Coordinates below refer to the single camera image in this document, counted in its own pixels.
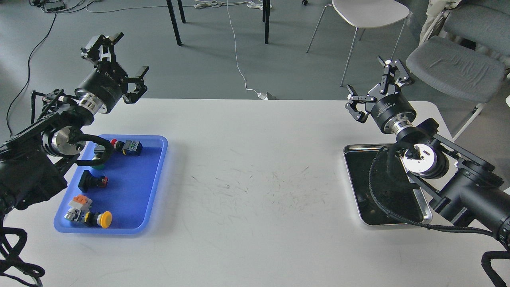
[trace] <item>blue tray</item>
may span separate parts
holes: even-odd
[[[143,230],[149,221],[168,141],[158,135],[103,134],[100,137],[107,140],[114,138],[122,141],[139,140],[142,143],[142,152],[140,156],[125,156],[114,152],[105,163],[103,170],[78,166],[53,220],[53,225],[58,232],[135,234]],[[82,159],[92,159],[94,147],[94,143],[88,143]],[[83,194],[78,188],[78,183],[84,170],[89,170],[94,177],[107,176],[108,186],[90,187],[88,192]],[[93,201],[92,212],[110,211],[112,213],[113,220],[110,227],[87,227],[64,218],[70,208],[69,201],[79,194]]]

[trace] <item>silver metal joint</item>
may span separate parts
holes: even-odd
[[[384,132],[385,133],[394,133],[398,135],[399,132],[404,130],[405,128],[412,127],[411,121],[407,117],[405,113],[399,113],[391,118],[385,125]]]
[[[69,131],[70,127],[64,127],[53,134],[51,145],[52,148],[60,154],[76,155],[83,150],[85,142],[79,141],[73,144],[69,143]]]
[[[106,113],[106,106],[98,97],[83,90],[77,91],[76,94],[82,94],[78,105],[89,110],[92,115],[95,115],[98,112]]]

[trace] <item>black table leg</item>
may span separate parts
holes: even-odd
[[[268,44],[269,43],[269,11],[271,10],[271,0],[264,0],[264,2],[266,3],[265,5],[265,8],[266,8],[266,37],[265,37],[265,43]]]
[[[177,21],[175,20],[175,13],[173,12],[172,0],[166,0],[166,4],[168,5],[168,12],[170,12],[175,40],[177,41],[177,45],[182,46],[183,44],[181,43],[181,36],[179,35],[179,29],[177,28]]]
[[[177,4],[179,5],[179,13],[181,14],[181,21],[183,23],[186,23],[186,18],[184,17],[183,1],[177,0]]]
[[[262,22],[266,21],[266,0],[262,1]]]

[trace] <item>gray cushion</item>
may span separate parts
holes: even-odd
[[[502,63],[439,36],[416,48],[406,64],[429,86],[477,103],[490,101],[504,77]]]
[[[508,0],[467,0],[466,3],[484,6],[510,15],[510,3]]]
[[[510,56],[510,15],[466,4],[454,9],[444,23],[446,32],[480,43]]]

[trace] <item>robotic arm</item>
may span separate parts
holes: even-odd
[[[84,134],[81,127],[92,124],[96,113],[109,113],[121,97],[127,104],[133,104],[147,91],[143,81],[147,66],[130,78],[116,61],[114,46],[122,36],[122,33],[112,37],[99,35],[82,48],[81,57],[92,62],[94,68],[74,91],[75,95],[58,89],[48,94],[32,92],[33,108],[36,96],[42,97],[45,103],[41,115],[36,121],[33,115],[30,126],[0,147],[0,223],[12,209],[23,210],[47,201],[66,188],[64,175],[74,163],[100,165],[110,157],[112,145],[101,137]],[[133,91],[128,91],[130,83],[136,86]],[[78,160],[87,141],[105,148],[101,158]],[[48,155],[61,159],[53,164]],[[0,225],[0,243],[6,247],[4,250],[0,246],[0,253],[6,258],[0,260],[0,275],[14,266],[32,276],[39,286],[44,270],[18,257],[26,242],[26,233],[20,230]],[[20,247],[18,244],[11,247],[5,234],[17,234]]]
[[[499,189],[503,180],[493,173],[493,165],[438,135],[439,125],[432,118],[413,126],[416,111],[400,89],[411,83],[409,73],[399,60],[384,62],[379,58],[379,61],[385,68],[381,82],[364,96],[357,95],[347,85],[346,109],[361,123],[371,115],[382,133],[396,135],[397,143],[390,148],[388,161],[395,157],[401,159],[408,177],[432,196],[429,205],[437,213],[454,226],[466,229],[477,219],[490,230],[477,233],[492,235],[503,244],[507,251],[487,252],[482,266],[496,286],[506,286],[490,265],[490,259],[510,259],[510,196]],[[364,104],[365,111],[359,111],[357,104]],[[456,160],[457,172],[442,190],[437,190],[424,179],[437,179],[446,174],[449,167],[446,156]],[[391,211],[381,209],[391,215]]]

